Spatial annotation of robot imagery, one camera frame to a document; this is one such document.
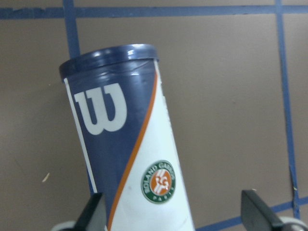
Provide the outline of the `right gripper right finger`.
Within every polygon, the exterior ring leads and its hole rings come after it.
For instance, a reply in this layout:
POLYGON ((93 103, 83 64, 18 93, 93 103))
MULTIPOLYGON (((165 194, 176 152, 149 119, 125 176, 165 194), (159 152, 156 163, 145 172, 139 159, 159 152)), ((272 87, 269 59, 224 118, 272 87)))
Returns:
POLYGON ((241 192, 241 221, 247 231, 281 231, 283 222, 254 190, 241 192))

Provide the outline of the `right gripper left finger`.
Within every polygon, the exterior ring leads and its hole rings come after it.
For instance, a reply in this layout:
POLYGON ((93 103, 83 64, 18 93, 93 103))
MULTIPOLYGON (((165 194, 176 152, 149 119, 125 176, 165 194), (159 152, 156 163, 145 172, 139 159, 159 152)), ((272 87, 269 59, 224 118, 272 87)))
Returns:
POLYGON ((94 193, 74 225, 75 231, 104 231, 106 209, 102 193, 94 193))

